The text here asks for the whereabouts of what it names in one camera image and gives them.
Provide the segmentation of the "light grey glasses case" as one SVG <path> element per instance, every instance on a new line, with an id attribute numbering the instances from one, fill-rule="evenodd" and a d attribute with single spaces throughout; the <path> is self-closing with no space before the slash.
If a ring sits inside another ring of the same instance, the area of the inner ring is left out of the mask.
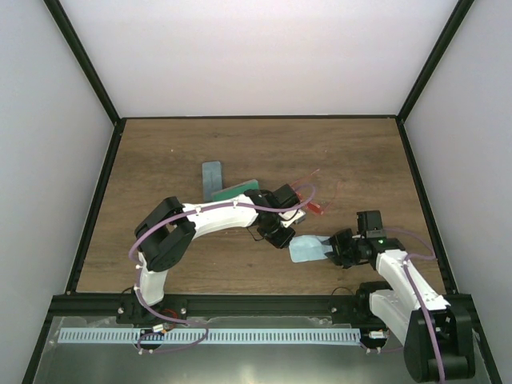
<path id="1" fill-rule="evenodd" d="M 247 190 L 258 190 L 259 182 L 256 179 L 247 180 L 245 182 L 241 182 L 237 185 L 230 186 L 219 191 L 213 192 L 211 195 L 211 200 L 213 202 L 219 202 L 222 200 L 227 200 L 234 198 L 240 194 L 244 194 Z"/>

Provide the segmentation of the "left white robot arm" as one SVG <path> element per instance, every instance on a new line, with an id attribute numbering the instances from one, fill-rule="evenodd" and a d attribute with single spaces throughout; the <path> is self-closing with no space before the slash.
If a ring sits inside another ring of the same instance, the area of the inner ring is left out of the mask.
<path id="1" fill-rule="evenodd" d="M 289 185 L 275 192 L 247 190 L 233 198 L 203 204 L 164 199 L 135 230 L 130 258 L 139 272 L 135 313 L 153 323 L 163 314 L 167 272 L 181 261 L 193 240 L 231 228 L 254 226 L 277 249 L 288 247 L 293 224 L 303 219 L 300 199 Z"/>

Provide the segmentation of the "red lens sunglasses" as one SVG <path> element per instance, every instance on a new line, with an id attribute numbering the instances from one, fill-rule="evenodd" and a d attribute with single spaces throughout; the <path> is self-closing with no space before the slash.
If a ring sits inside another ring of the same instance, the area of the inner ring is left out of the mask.
<path id="1" fill-rule="evenodd" d="M 303 207 L 304 210 L 317 216 L 324 216 L 337 201 L 342 183 L 317 168 L 290 185 L 301 202 L 310 199 Z"/>

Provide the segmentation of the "light blue cloth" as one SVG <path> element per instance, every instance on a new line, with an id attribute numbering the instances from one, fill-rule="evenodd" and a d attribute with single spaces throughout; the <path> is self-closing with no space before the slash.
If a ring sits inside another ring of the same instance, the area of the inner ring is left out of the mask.
<path id="1" fill-rule="evenodd" d="M 333 251 L 328 236 L 302 235 L 294 237 L 289 244 L 290 258 L 293 263 L 313 262 L 327 259 Z"/>

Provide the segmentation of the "blue-grey glasses case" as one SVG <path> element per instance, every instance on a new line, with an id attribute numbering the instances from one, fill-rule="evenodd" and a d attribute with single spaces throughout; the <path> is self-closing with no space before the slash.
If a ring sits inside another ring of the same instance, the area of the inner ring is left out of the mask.
<path id="1" fill-rule="evenodd" d="M 204 202 L 212 202 L 213 194 L 223 189 L 222 164 L 220 161 L 202 164 L 202 192 Z"/>

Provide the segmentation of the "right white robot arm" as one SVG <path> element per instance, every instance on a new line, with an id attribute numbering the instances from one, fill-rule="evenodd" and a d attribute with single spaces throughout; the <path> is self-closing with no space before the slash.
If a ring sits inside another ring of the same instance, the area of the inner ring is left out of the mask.
<path id="1" fill-rule="evenodd" d="M 385 279 L 387 288 L 356 301 L 356 315 L 364 322 L 380 318 L 386 324 L 403 346 L 413 380 L 445 383 L 475 376 L 469 314 L 430 286 L 398 239 L 384 230 L 342 230 L 321 244 L 335 265 L 351 268 L 365 262 Z"/>

